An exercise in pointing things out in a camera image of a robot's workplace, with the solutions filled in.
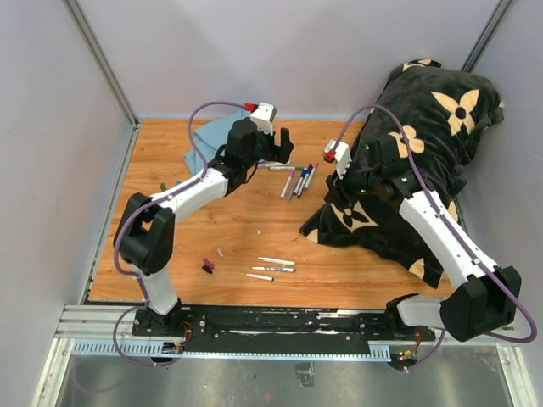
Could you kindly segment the grey marker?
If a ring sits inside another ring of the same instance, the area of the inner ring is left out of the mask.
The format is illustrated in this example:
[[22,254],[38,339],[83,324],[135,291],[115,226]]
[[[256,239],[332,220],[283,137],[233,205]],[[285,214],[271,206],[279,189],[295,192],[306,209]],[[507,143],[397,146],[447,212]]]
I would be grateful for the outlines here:
[[297,193],[298,191],[298,188],[299,188],[299,183],[301,181],[304,180],[305,178],[305,173],[306,173],[306,169],[302,170],[300,172],[300,174],[298,175],[298,177],[296,178],[295,182],[294,182],[294,185],[293,185],[293,188],[292,190],[290,191],[289,195],[288,195],[288,198],[287,198],[287,202],[290,203],[290,201],[292,200],[292,198],[294,197],[294,195]]

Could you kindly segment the pink cap marker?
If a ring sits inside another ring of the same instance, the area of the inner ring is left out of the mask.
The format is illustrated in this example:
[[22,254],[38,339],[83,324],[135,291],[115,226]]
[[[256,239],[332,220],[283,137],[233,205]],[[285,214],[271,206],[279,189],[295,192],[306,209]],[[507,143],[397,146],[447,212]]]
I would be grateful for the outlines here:
[[294,178],[295,173],[296,173],[296,170],[291,170],[291,171],[289,172],[288,178],[287,178],[287,180],[285,181],[284,187],[283,187],[283,189],[282,189],[282,191],[281,191],[281,194],[280,194],[280,196],[279,196],[281,200],[283,200],[283,199],[286,198],[287,192],[288,192],[288,190],[289,190],[289,188],[290,188],[290,185],[291,185],[291,183],[292,183],[292,180],[293,180],[293,178]]

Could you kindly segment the peach cap marker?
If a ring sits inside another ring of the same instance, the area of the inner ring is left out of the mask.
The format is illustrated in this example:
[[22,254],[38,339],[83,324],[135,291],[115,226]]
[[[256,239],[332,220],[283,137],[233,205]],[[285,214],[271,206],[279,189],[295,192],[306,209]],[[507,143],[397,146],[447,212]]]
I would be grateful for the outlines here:
[[282,266],[295,266],[296,263],[292,260],[287,259],[276,259],[276,258],[270,258],[270,257],[258,257],[257,259],[262,260],[267,263],[282,265]]

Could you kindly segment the black marker without cap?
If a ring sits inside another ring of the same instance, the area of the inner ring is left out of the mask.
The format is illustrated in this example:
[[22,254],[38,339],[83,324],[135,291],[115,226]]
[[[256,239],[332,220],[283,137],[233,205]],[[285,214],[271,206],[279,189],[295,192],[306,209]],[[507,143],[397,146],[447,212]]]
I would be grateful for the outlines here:
[[253,278],[253,279],[262,280],[262,281],[274,282],[274,277],[272,276],[265,276],[265,275],[255,274],[255,273],[245,273],[245,276],[249,278]]

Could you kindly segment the purple pen cap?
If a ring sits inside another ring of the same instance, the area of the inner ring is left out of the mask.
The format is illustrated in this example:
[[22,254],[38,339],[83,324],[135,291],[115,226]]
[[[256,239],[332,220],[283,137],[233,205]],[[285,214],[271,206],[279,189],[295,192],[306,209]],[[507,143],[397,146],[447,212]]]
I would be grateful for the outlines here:
[[209,269],[211,269],[211,270],[214,269],[215,266],[209,259],[204,258],[203,262]]

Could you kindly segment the purple cap marker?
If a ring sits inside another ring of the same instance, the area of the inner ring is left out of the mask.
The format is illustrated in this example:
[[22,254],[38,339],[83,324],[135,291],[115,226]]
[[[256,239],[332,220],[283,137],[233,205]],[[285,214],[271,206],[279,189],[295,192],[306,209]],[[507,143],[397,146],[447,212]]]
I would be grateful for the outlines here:
[[294,267],[269,267],[269,266],[252,266],[251,270],[257,271],[273,271],[273,272],[288,272],[294,273],[296,269]]

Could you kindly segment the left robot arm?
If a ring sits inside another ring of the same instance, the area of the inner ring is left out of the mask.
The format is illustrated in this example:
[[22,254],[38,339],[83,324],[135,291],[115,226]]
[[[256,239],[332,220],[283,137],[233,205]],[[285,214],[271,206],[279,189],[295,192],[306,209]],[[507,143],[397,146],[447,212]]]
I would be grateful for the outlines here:
[[170,336],[182,324],[182,302],[171,284],[170,260],[175,229],[193,212],[246,184],[261,160],[287,163],[294,145],[289,129],[275,134],[260,130],[250,118],[237,120],[215,157],[189,180],[164,192],[130,196],[114,237],[117,270],[132,276],[143,294],[143,312],[161,334]]

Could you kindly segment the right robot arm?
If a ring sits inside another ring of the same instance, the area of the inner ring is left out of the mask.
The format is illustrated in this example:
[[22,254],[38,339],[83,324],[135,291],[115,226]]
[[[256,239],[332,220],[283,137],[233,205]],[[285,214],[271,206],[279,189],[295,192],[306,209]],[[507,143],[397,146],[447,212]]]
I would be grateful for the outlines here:
[[[361,206],[359,196],[348,194],[340,186],[351,165],[349,146],[332,140],[323,157],[336,164],[334,174],[327,179],[326,200],[335,222],[343,228],[332,234],[331,243],[359,244],[386,259],[399,260],[400,255],[388,245],[370,239],[378,223]],[[384,328],[392,338],[405,338],[415,327],[426,326],[466,342],[480,335],[494,337],[497,329],[513,322],[515,314],[523,310],[518,301],[521,276],[511,266],[501,268],[479,249],[445,209],[439,194],[426,185],[416,166],[381,181],[367,182],[365,187],[397,208],[399,216],[439,261],[455,289],[448,297],[413,293],[388,302]]]

